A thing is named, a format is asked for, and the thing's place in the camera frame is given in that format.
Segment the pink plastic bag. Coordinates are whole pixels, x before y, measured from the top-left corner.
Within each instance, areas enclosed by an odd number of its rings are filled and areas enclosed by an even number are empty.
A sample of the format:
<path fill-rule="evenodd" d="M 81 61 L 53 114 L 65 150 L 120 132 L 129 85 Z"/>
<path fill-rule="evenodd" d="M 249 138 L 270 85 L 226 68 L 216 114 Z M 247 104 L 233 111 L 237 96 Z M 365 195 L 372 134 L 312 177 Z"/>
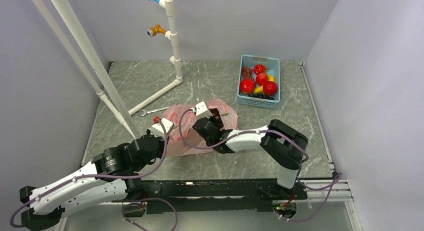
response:
<path fill-rule="evenodd" d="M 238 115 L 234 108 L 226 104 L 219 98 L 212 98 L 206 102 L 208 107 L 216 108 L 219 111 L 223 122 L 224 129 L 238 128 Z M 174 129 L 169 134 L 169 142 L 167 146 L 167 157 L 180 157 L 186 155 L 206 154 L 213 152 L 213 149 L 196 149 L 187 145 L 181 138 L 179 133 L 180 118 L 184 111 L 193 108 L 193 104 L 176 104 L 165 110 L 163 117 L 173 122 Z M 185 139 L 196 147 L 207 147 L 208 145 L 198 133 L 192 129 L 197 121 L 196 115 L 192 112 L 185 114 L 182 121 L 181 131 Z"/>

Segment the large red fake apple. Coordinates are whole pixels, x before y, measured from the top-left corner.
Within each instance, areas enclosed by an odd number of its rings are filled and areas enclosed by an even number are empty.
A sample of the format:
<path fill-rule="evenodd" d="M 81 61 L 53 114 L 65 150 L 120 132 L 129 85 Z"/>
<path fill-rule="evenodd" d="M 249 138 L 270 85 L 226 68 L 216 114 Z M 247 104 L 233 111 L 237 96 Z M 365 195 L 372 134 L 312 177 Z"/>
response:
<path fill-rule="evenodd" d="M 252 94 L 254 92 L 255 88 L 256 88 L 255 82 L 253 80 L 251 80 L 251 79 L 247 79 L 246 78 L 246 79 L 243 79 L 240 82 L 239 92 L 242 95 L 247 95 L 248 96 L 248 95 L 250 95 L 250 94 Z"/>

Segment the red fake grape bunch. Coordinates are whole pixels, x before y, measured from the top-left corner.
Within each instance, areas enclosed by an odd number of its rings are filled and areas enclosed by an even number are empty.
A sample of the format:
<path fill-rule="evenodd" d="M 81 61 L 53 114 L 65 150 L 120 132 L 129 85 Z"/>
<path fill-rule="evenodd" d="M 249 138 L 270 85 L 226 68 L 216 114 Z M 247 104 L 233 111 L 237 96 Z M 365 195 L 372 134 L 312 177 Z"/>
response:
<path fill-rule="evenodd" d="M 253 77 L 254 69 L 249 66 L 242 66 L 241 67 L 241 80 L 251 80 L 254 81 L 255 78 Z"/>

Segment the red fake peach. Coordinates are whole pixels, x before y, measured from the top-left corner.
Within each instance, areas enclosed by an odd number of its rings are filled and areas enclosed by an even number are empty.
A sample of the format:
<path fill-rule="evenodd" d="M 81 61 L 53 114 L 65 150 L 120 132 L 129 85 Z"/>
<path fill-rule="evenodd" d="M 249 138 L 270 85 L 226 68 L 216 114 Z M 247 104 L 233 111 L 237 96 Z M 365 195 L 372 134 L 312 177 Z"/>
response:
<path fill-rule="evenodd" d="M 263 86 L 266 82 L 269 81 L 269 77 L 266 72 L 261 72 L 256 75 L 255 83 L 258 86 Z"/>

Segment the small red fake fruit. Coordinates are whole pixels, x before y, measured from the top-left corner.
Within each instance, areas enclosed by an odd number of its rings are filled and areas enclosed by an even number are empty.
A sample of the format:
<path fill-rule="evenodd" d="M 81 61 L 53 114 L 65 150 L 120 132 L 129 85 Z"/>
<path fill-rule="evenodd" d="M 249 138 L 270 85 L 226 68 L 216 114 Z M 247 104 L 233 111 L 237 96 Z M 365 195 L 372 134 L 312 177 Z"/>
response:
<path fill-rule="evenodd" d="M 268 70 L 268 68 L 263 65 L 263 64 L 257 64 L 254 68 L 253 71 L 256 75 L 261 74 L 261 73 L 266 73 Z"/>

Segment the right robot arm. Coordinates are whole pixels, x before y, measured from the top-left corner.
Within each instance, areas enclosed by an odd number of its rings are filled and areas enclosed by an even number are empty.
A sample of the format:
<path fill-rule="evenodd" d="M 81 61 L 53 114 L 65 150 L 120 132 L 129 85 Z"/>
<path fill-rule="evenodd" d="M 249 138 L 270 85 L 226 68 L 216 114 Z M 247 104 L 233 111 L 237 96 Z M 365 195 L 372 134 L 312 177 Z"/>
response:
<path fill-rule="evenodd" d="M 262 150 L 280 166 L 275 185 L 276 194 L 287 199 L 295 192 L 296 178 L 301 165 L 309 156 L 308 138 L 278 119 L 249 130 L 224 129 L 222 116 L 217 109 L 196 110 L 197 121 L 192 128 L 202 137 L 208 149 L 220 154 L 233 154 L 245 150 Z"/>

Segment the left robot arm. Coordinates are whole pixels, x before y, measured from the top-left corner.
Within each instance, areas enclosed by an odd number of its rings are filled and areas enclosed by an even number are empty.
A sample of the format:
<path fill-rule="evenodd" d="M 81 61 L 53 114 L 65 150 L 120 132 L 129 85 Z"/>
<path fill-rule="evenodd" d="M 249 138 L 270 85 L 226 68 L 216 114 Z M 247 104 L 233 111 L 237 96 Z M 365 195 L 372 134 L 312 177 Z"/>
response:
<path fill-rule="evenodd" d="M 25 186 L 19 191 L 22 206 L 10 225 L 31 231 L 49 229 L 70 214 L 114 201 L 137 201 L 147 194 L 143 186 L 147 165 L 163 160 L 169 141 L 163 131 L 151 132 L 131 143 L 107 148 L 74 173 L 44 187 Z"/>

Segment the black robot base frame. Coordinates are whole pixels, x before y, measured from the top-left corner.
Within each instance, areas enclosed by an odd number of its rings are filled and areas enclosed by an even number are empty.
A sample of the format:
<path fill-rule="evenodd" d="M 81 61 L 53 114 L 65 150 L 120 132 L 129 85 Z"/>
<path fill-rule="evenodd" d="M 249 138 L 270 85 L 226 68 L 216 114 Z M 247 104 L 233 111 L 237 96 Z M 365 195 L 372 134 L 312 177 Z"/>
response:
<path fill-rule="evenodd" d="M 147 180 L 126 181 L 123 202 L 146 203 L 147 214 L 162 214 L 170 207 L 178 212 L 255 210 L 270 212 L 282 203 L 308 198 L 298 183 L 284 188 L 276 178 L 254 179 L 200 179 L 200 180 Z"/>

